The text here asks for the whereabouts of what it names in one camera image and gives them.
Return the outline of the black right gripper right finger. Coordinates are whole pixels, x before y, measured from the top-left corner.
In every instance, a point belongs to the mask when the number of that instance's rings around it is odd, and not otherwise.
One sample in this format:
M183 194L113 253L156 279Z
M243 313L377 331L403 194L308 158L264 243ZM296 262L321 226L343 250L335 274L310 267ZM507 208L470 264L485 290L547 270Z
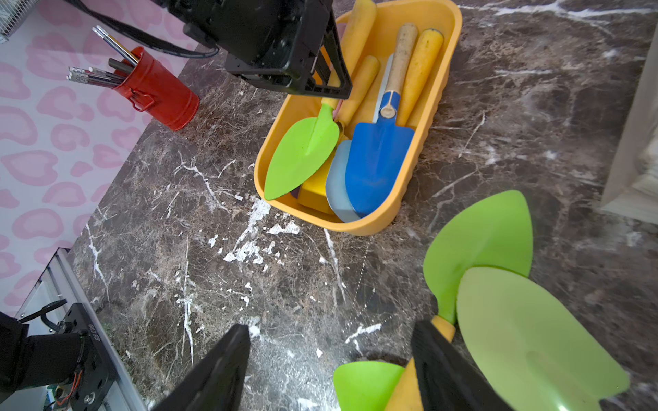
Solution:
M424 410L511 408L430 321L416 322L411 348Z

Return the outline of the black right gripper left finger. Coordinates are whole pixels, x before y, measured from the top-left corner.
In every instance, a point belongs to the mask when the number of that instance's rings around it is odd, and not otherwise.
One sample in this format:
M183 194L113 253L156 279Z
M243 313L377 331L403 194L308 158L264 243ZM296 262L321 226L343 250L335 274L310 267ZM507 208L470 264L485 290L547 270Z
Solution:
M156 410L239 409L250 354L246 325L233 325Z

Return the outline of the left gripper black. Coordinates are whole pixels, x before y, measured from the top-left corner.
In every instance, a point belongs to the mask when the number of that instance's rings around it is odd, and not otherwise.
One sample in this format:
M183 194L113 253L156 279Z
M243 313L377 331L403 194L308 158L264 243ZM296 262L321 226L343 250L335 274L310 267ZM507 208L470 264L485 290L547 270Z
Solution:
M330 1L166 1L196 42L224 49L226 70L286 94L345 100L352 81L345 29Z

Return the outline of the green pointed trowel yellow handle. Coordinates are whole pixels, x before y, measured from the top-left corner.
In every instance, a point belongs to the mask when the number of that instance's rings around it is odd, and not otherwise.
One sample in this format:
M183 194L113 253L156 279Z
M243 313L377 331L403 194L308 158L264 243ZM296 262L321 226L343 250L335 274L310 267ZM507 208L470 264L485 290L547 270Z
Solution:
M356 68L375 17L374 2L356 1L340 44L349 75ZM333 119L338 103L336 98L322 99L318 116L296 122L285 133L267 171L266 200L293 191L323 166L339 139L339 125Z

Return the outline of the blue shovel wooden handle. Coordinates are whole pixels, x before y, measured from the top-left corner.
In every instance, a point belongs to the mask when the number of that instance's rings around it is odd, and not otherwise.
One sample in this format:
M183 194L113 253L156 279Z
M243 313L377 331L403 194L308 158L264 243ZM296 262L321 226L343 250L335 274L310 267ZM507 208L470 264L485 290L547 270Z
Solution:
M392 66L375 123L359 123L351 142L345 186L355 212L366 217L390 195L414 136L396 124L402 87L416 44L418 29L406 23L399 29Z

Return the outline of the round green trowel yellow handle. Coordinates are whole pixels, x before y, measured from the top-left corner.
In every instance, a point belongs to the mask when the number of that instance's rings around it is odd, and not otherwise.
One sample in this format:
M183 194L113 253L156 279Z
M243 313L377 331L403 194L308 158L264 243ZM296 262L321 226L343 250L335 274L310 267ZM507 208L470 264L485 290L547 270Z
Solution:
M355 361L333 375L341 410L423 410L416 363L404 368L385 361Z

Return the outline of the pale green shovel wooden handle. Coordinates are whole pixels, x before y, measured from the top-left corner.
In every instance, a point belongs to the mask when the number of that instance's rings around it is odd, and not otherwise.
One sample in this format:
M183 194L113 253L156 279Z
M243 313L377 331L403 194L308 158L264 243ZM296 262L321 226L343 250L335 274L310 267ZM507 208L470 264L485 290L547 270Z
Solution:
M598 410L630 377L540 285L493 267L469 269L457 317L473 360L515 410Z

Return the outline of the light blue shovel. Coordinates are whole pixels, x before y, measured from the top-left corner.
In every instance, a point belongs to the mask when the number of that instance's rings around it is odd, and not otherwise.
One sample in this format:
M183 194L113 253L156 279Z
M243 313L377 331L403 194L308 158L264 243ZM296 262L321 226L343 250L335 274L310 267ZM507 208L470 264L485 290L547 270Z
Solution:
M345 184L350 149L351 138L348 137L346 141L338 146L332 162L330 176L327 179L327 198L330 207L344 223L351 223L360 219L349 200Z

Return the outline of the small yellow shovel yellow handle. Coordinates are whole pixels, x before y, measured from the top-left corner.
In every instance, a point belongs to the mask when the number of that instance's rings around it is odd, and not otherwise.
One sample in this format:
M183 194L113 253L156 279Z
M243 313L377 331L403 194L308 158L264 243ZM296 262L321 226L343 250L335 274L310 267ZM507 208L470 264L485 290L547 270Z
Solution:
M404 127L416 106L423 87L439 56L444 42L443 34L436 29L426 29L421 32L411 55L411 61L404 79L401 102L397 116L397 125Z

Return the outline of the narrow green trowel yellow handle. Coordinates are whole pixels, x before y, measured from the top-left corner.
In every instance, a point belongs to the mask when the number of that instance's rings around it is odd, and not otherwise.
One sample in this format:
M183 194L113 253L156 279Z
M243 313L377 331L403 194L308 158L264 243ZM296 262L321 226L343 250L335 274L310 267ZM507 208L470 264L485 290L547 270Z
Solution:
M432 324L452 342L459 283L467 270L490 266L529 277L532 259L531 214L521 192L505 191L467 207L440 230L423 262L438 305Z

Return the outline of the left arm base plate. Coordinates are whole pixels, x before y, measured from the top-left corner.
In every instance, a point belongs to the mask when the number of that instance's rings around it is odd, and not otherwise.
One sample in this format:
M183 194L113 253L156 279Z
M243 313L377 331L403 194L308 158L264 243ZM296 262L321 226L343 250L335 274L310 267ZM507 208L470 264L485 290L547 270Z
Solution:
M118 371L91 315L82 303L71 306L58 323L63 335L75 335L81 352L75 358L73 374L62 383L46 387L44 410L107 410L106 401Z

